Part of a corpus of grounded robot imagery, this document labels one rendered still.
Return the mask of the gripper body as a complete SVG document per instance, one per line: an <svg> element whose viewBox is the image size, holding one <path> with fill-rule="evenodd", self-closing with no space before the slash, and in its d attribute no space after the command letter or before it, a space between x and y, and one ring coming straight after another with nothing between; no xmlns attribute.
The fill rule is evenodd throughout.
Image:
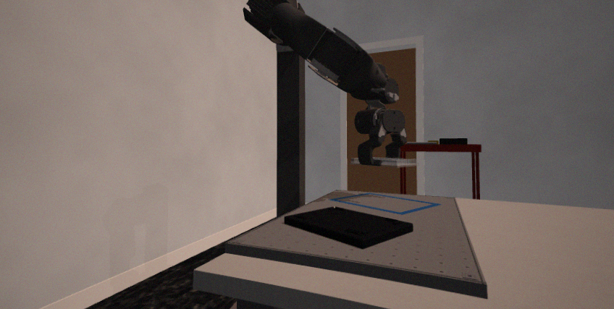
<svg viewBox="0 0 614 309"><path fill-rule="evenodd" d="M383 113L384 112L384 113ZM355 127L361 134L369 134L372 125L379 125L382 119L386 134L401 132L405 126L405 117L402 111L395 109L374 109L369 104L366 110L356 114Z"/></svg>

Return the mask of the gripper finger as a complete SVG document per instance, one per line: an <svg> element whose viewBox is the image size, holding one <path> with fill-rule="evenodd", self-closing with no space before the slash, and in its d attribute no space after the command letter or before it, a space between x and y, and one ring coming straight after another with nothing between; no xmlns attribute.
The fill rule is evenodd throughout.
<svg viewBox="0 0 614 309"><path fill-rule="evenodd" d="M369 140L358 146L358 160L362 165L381 166L381 160L373 159L373 150L382 145L386 137L386 130L383 128L382 120L380 125L372 125L369 132Z"/></svg>
<svg viewBox="0 0 614 309"><path fill-rule="evenodd" d="M385 158L400 158L400 147L403 146L407 139L407 134L405 131L405 127L401 132L394 132L390 134L392 137L392 141L388 145L385 146L386 149L386 157Z"/></svg>

